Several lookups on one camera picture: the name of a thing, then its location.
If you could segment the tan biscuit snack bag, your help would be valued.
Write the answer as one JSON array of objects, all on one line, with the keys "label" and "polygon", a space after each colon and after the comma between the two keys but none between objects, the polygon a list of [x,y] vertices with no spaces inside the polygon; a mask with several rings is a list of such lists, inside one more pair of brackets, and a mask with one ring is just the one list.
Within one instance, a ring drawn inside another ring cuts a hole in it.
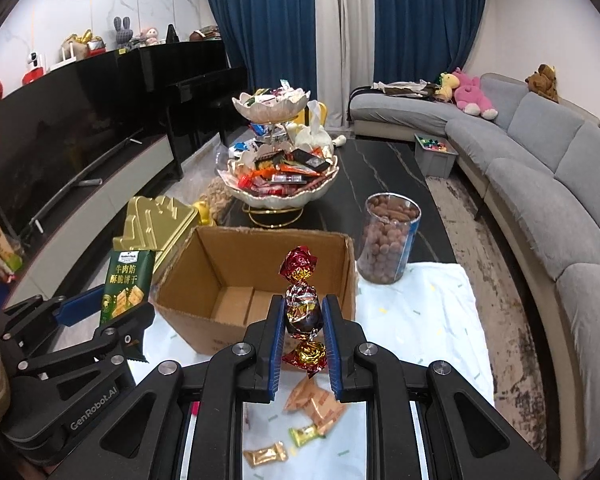
[{"label": "tan biscuit snack bag", "polygon": [[284,405],[285,412],[304,411],[322,437],[334,428],[346,409],[331,391],[320,387],[309,377],[298,382]]}]

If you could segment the red gold twisted candy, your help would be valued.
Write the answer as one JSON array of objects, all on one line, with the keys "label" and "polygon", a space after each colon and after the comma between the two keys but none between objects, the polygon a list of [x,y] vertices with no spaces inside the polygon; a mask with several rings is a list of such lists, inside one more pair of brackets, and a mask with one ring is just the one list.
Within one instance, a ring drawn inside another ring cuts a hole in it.
[{"label": "red gold twisted candy", "polygon": [[297,246],[286,255],[279,274],[289,282],[284,293],[286,331],[297,344],[282,356],[284,363],[303,370],[311,378],[327,365],[326,347],[318,339],[324,327],[320,298],[309,278],[317,258],[306,246]]}]

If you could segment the dark green cracker packet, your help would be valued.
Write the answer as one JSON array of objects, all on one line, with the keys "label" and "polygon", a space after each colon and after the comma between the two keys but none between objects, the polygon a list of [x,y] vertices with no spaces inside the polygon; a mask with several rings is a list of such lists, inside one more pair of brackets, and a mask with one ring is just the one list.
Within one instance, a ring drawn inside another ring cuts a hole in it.
[{"label": "dark green cracker packet", "polygon": [[154,265],[152,250],[110,252],[99,326],[142,302],[148,302]]}]

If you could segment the small green candy packet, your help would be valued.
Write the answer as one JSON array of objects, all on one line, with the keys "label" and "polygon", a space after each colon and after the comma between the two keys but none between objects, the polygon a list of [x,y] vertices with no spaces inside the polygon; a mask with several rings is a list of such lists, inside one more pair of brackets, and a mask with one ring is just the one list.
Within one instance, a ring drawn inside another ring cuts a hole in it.
[{"label": "small green candy packet", "polygon": [[296,448],[303,448],[308,443],[325,437],[315,424],[301,428],[289,428],[288,434]]}]

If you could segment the gold candy bar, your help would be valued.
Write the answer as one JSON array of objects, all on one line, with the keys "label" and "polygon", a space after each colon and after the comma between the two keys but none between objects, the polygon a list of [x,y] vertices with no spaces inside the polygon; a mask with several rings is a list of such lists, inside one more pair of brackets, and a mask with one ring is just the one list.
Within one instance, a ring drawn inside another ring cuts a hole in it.
[{"label": "gold candy bar", "polygon": [[245,450],[242,456],[251,468],[256,468],[272,463],[285,463],[288,453],[283,441],[276,441],[265,448]]}]

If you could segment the brown cardboard box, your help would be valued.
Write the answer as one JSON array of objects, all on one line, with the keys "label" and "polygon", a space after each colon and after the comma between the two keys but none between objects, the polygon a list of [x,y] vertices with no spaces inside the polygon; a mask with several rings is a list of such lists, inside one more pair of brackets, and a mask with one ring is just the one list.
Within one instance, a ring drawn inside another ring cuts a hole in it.
[{"label": "brown cardboard box", "polygon": [[197,226],[155,284],[152,303],[189,347],[212,356],[266,318],[272,297],[289,286],[280,266],[298,246],[317,258],[310,283],[318,294],[335,295],[342,316],[355,318],[353,240],[317,230]]}]

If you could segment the gold lid candy jar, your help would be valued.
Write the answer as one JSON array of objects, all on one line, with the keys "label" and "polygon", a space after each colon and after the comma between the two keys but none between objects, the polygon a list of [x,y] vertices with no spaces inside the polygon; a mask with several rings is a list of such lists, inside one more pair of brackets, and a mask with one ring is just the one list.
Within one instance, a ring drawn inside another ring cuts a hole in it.
[{"label": "gold lid candy jar", "polygon": [[134,196],[126,206],[122,235],[112,240],[112,248],[118,252],[152,250],[154,278],[158,278],[170,266],[199,220],[195,206],[183,204],[176,198]]}]

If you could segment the clear jar of nuts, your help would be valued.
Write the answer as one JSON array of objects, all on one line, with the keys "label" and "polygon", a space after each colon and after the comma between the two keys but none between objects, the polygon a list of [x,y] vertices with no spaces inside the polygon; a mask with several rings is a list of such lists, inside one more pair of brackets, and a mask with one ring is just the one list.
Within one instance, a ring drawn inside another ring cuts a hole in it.
[{"label": "clear jar of nuts", "polygon": [[365,214],[358,273],[375,284],[395,283],[405,272],[422,210],[408,197],[385,192],[366,200]]}]

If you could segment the bag of peanuts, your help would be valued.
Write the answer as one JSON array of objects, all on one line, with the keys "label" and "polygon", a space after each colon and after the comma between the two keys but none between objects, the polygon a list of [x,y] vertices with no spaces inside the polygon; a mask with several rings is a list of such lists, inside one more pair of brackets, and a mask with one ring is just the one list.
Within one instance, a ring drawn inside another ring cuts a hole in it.
[{"label": "bag of peanuts", "polygon": [[222,224],[234,197],[230,194],[222,179],[214,177],[202,192],[199,200],[207,204],[214,222]]}]

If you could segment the white two-tier snack bowl stand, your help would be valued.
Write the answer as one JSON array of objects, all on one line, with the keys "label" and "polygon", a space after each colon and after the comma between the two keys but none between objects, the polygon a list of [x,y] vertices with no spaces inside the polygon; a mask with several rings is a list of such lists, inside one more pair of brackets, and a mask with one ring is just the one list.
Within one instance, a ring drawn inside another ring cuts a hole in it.
[{"label": "white two-tier snack bowl stand", "polygon": [[329,134],[326,105],[286,79],[242,92],[233,104],[251,136],[219,151],[216,173],[254,226],[291,226],[335,182],[336,149],[347,138]]}]

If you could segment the black television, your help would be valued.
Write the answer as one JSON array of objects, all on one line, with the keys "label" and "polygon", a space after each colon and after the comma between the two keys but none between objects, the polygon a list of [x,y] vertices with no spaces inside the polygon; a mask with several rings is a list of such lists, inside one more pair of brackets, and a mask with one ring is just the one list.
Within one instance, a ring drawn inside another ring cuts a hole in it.
[{"label": "black television", "polygon": [[9,234],[33,231],[55,196],[104,157],[166,139],[181,166],[220,112],[248,86],[220,40],[159,44],[73,62],[0,102],[0,218]]}]

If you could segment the grey storage bin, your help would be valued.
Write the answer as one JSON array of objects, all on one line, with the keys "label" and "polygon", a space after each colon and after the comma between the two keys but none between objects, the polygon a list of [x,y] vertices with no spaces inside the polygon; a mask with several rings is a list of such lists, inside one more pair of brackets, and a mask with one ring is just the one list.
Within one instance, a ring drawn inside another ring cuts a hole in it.
[{"label": "grey storage bin", "polygon": [[458,153],[448,140],[415,134],[415,159],[425,177],[449,177]]}]

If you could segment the grey sectional sofa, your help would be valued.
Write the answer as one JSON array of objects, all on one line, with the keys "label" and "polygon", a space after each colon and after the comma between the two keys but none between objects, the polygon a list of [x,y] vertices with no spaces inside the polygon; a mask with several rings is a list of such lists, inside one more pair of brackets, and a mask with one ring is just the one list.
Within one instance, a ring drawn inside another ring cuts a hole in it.
[{"label": "grey sectional sofa", "polygon": [[362,136],[442,136],[501,228],[538,308],[556,377],[559,473],[577,479],[600,460],[600,121],[523,81],[478,78],[495,117],[456,104],[351,93]]}]

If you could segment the pink plush toy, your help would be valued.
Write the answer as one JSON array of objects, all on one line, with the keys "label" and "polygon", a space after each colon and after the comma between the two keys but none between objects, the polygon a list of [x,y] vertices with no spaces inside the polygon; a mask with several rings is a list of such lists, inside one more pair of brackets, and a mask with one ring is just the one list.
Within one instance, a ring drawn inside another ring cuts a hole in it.
[{"label": "pink plush toy", "polygon": [[460,82],[460,85],[453,92],[453,99],[462,112],[470,116],[490,120],[490,122],[498,117],[498,111],[480,89],[480,79],[478,77],[471,78],[459,68],[454,70],[453,75]]}]

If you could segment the yellow plush toy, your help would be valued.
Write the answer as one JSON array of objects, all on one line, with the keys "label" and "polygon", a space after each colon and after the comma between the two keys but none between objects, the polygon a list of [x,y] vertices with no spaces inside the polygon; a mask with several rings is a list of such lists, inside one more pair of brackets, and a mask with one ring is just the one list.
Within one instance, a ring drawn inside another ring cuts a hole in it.
[{"label": "yellow plush toy", "polygon": [[442,73],[439,77],[438,88],[434,92],[437,101],[449,103],[453,99],[454,91],[460,86],[460,80],[455,74]]}]

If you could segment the grey bunny plush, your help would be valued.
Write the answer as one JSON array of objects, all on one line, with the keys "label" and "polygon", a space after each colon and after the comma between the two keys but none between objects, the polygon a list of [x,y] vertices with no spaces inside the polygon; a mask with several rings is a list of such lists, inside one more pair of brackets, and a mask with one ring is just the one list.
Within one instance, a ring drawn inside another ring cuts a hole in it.
[{"label": "grey bunny plush", "polygon": [[128,16],[114,18],[114,41],[118,49],[129,49],[133,39],[131,19]]}]

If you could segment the brown plush toy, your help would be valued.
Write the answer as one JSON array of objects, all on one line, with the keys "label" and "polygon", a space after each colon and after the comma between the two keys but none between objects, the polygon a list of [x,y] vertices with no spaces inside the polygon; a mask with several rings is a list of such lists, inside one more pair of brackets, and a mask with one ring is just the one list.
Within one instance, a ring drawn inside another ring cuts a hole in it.
[{"label": "brown plush toy", "polygon": [[540,64],[538,69],[532,75],[528,76],[524,82],[531,92],[555,103],[559,102],[557,78],[553,66]]}]

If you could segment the blue curtain right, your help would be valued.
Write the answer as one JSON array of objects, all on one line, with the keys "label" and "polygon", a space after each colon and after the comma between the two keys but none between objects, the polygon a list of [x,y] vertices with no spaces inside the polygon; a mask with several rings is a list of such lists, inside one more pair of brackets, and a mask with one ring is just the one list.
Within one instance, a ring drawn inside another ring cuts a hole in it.
[{"label": "blue curtain right", "polygon": [[433,81],[462,68],[486,0],[375,0],[374,79]]}]

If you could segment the blue curtain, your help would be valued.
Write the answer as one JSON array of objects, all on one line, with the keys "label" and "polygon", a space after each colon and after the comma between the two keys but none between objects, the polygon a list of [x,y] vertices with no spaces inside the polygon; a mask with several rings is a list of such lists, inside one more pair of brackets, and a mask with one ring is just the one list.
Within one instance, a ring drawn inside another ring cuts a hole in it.
[{"label": "blue curtain", "polygon": [[374,79],[433,81],[462,68],[486,0],[375,0]]},{"label": "blue curtain", "polygon": [[317,95],[315,0],[208,0],[230,64],[249,87],[291,87]]}]

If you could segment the blue curtain left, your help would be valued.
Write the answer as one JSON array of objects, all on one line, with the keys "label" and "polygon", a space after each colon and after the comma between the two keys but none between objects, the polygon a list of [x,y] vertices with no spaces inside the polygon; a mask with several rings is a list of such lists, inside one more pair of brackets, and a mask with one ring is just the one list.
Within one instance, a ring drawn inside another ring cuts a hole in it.
[{"label": "blue curtain left", "polygon": [[230,64],[249,87],[291,87],[317,95],[315,0],[208,0]]}]

